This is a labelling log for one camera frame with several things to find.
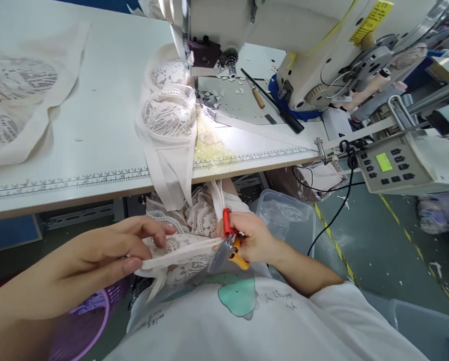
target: ruler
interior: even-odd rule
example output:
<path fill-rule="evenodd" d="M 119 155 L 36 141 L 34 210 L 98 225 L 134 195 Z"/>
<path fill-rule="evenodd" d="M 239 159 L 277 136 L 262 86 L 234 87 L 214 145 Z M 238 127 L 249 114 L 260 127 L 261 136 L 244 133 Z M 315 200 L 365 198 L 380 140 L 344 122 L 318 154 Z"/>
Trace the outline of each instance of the ruler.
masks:
<path fill-rule="evenodd" d="M 215 159 L 195 160 L 193 170 L 208 170 L 227 165 L 249 163 L 257 160 L 284 157 L 294 154 L 309 153 L 310 150 L 301 147 L 290 147 L 268 151 L 243 153 Z M 62 192 L 70 189 L 98 187 L 112 183 L 134 181 L 149 178 L 148 167 L 109 170 L 104 172 L 70 175 L 51 179 L 26 179 L 23 182 L 0 185 L 0 200 L 15 197 L 30 197 L 42 193 Z"/>

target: white lace fabric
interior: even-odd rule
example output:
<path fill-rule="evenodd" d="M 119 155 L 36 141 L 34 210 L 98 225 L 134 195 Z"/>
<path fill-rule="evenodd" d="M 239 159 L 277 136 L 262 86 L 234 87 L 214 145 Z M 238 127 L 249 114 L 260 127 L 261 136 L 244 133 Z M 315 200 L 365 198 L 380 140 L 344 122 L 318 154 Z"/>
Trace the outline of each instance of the white lace fabric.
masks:
<path fill-rule="evenodd" d="M 0 54 L 0 101 L 37 104 L 57 80 L 56 68 L 44 60 Z"/>
<path fill-rule="evenodd" d="M 173 44 L 148 61 L 135 128 L 156 192 L 167 211 L 192 204 L 196 96 Z"/>
<path fill-rule="evenodd" d="M 24 162 L 44 134 L 48 109 L 59 106 L 81 67 L 90 24 L 0 53 L 0 165 Z"/>
<path fill-rule="evenodd" d="M 155 278 L 148 301 L 166 284 L 175 286 L 191 279 L 205 270 L 214 258 L 214 247 L 223 239 L 216 235 L 218 219 L 228 207 L 237 212 L 249 212 L 249 208 L 237 196 L 224 193 L 221 182 L 208 182 L 198 187 L 192 195 L 193 205 L 179 211 L 167 211 L 156 194 L 146 198 L 146 214 L 177 229 L 167 236 L 165 249 L 157 248 L 152 238 L 143 242 L 149 247 L 152 260 L 143 261 L 141 270 L 135 272 L 142 277 Z"/>
<path fill-rule="evenodd" d="M 165 88 L 153 94 L 142 112 L 146 129 L 167 137 L 189 137 L 196 122 L 193 95 L 190 87 Z"/>

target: yellow label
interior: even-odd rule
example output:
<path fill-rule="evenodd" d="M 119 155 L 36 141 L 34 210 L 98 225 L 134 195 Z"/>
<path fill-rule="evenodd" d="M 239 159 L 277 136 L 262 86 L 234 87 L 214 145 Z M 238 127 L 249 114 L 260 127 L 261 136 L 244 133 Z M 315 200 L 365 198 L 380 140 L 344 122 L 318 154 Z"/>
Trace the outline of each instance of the yellow label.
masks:
<path fill-rule="evenodd" d="M 388 15 L 393 8 L 394 3 L 385 0 L 378 0 L 375 7 L 370 11 L 365 20 L 362 21 L 360 27 L 355 31 L 352 37 L 348 40 L 359 46 L 363 38 L 376 29 L 383 19 Z"/>
<path fill-rule="evenodd" d="M 381 171 L 393 170 L 393 167 L 391 166 L 390 160 L 386 156 L 386 153 L 377 155 L 376 160 L 378 161 L 378 164 L 380 165 Z"/>

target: clear plastic bin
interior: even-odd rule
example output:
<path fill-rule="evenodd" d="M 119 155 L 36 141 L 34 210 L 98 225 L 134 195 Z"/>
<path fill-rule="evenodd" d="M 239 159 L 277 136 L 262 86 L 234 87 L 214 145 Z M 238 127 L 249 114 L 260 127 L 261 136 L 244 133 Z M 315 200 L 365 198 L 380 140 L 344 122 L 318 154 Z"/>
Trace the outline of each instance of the clear plastic bin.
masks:
<path fill-rule="evenodd" d="M 396 299 L 390 303 L 398 332 L 430 361 L 449 361 L 449 316 Z"/>
<path fill-rule="evenodd" d="M 278 217 L 276 217 L 276 214 L 273 217 L 269 217 L 272 212 L 266 206 L 270 205 L 270 201 L 276 201 L 278 204 L 285 205 L 285 210 L 290 211 L 288 216 L 292 220 L 288 221 L 287 225 L 282 219 L 286 217 L 282 216 L 282 213 L 278 210 L 276 210 Z M 312 206 L 283 193 L 264 190 L 260 198 L 250 204 L 250 210 L 267 224 L 273 236 L 284 240 L 300 253 L 308 253 L 308 249 L 316 237 L 317 217 Z M 315 247 L 313 247 L 310 256 L 315 256 Z"/>

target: thread snips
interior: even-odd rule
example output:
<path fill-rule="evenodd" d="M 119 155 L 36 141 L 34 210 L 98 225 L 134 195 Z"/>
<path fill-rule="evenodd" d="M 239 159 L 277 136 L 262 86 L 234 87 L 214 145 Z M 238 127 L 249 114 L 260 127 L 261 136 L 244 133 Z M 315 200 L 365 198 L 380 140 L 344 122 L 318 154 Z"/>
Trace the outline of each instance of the thread snips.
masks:
<path fill-rule="evenodd" d="M 230 212 L 229 208 L 223 209 L 224 241 L 210 264 L 210 272 L 218 271 L 226 259 L 236 263 L 243 270 L 247 270 L 250 267 L 250 263 L 238 255 L 241 243 L 239 237 L 236 237 L 238 231 L 230 226 Z"/>

